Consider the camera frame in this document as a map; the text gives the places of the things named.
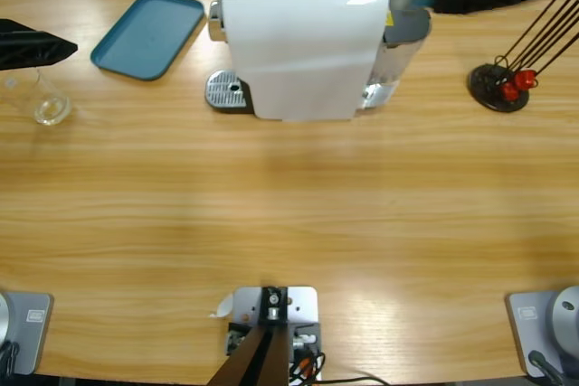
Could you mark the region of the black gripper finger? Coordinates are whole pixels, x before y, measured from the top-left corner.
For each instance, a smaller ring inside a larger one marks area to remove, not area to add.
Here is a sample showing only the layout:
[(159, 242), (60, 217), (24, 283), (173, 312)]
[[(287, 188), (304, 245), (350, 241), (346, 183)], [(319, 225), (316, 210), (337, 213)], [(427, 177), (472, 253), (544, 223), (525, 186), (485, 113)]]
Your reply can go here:
[(1, 33), (1, 70), (51, 66), (78, 51), (78, 45), (38, 31)]
[(0, 33), (38, 33), (38, 31), (23, 24), (19, 24), (16, 21), (1, 18)]

